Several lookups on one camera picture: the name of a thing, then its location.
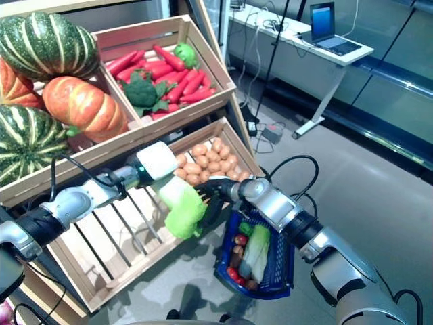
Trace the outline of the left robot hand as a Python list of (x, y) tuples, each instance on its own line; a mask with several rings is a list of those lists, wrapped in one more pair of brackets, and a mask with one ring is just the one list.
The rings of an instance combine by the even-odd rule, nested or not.
[(156, 142), (136, 152), (130, 165), (137, 171), (139, 187), (165, 178), (178, 167), (175, 155), (164, 142)]

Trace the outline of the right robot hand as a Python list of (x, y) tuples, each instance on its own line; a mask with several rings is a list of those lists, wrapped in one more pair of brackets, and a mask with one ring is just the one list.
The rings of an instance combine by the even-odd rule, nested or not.
[(239, 199), (234, 192), (236, 185), (236, 181), (220, 178), (209, 179), (194, 187), (200, 198), (207, 200), (204, 216), (198, 222), (200, 228), (210, 227), (219, 218), (225, 203), (234, 203)]

